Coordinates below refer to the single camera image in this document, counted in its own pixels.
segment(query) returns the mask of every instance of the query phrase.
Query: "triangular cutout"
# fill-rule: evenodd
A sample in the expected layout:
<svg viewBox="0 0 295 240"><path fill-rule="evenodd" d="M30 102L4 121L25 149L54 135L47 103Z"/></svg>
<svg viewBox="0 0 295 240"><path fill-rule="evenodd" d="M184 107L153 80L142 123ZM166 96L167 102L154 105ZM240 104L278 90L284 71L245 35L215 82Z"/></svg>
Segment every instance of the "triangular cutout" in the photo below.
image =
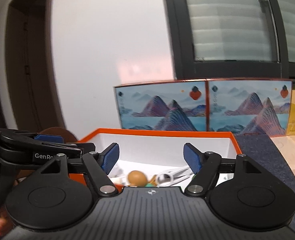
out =
<svg viewBox="0 0 295 240"><path fill-rule="evenodd" d="M261 173L257 168L253 166L249 161L243 161L243 169L245 173Z"/></svg>
<svg viewBox="0 0 295 240"><path fill-rule="evenodd" d="M50 174L50 173L60 173L61 171L61 163L59 160L54 161L50 166L46 167L41 174Z"/></svg>

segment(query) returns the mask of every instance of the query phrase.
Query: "brown egg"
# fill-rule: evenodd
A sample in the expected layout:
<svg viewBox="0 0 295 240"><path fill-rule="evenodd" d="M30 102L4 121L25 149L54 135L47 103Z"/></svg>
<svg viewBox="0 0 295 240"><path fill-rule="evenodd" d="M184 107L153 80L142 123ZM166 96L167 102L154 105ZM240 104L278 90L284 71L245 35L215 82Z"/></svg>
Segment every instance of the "brown egg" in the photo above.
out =
<svg viewBox="0 0 295 240"><path fill-rule="evenodd" d="M132 186L136 187L144 187L148 183L147 177L140 171L131 171L128 174L128 181Z"/></svg>

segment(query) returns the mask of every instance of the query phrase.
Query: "scissors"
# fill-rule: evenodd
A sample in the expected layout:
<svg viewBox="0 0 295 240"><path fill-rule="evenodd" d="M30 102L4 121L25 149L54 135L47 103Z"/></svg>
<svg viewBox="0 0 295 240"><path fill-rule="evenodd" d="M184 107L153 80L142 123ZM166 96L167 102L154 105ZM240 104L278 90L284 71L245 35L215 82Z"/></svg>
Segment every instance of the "scissors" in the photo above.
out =
<svg viewBox="0 0 295 240"><path fill-rule="evenodd" d="M163 171L156 176L156 183L159 187L169 187L175 185L193 174L190 166Z"/></svg>

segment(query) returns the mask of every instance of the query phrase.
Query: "black window frame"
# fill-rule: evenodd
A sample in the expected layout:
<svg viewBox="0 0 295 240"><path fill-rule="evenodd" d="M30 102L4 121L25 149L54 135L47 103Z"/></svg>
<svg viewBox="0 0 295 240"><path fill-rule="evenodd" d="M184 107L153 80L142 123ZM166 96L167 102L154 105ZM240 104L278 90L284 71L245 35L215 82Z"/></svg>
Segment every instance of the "black window frame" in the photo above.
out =
<svg viewBox="0 0 295 240"><path fill-rule="evenodd" d="M178 80L199 78L295 78L295 63L289 62L286 33L278 0L269 0L274 19L278 62L217 60L195 61L191 22L186 0L165 0Z"/></svg>

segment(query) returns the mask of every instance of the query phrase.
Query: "blue textured pad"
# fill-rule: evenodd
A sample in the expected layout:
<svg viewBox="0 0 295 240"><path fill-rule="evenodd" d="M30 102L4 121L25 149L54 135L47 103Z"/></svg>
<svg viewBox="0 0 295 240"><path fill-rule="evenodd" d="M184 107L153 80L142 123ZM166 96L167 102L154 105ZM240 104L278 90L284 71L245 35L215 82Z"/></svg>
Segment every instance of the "blue textured pad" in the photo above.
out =
<svg viewBox="0 0 295 240"><path fill-rule="evenodd" d="M120 147L116 144L103 159L102 170L108 175L120 157Z"/></svg>
<svg viewBox="0 0 295 240"><path fill-rule="evenodd" d="M186 163L190 166L194 174L197 174L202 168L199 155L193 151L187 144L183 147L183 156Z"/></svg>
<svg viewBox="0 0 295 240"><path fill-rule="evenodd" d="M61 136L57 135L45 135L39 134L38 136L34 137L34 140L38 141L45 141L45 142L56 142L56 143L64 143L64 139Z"/></svg>

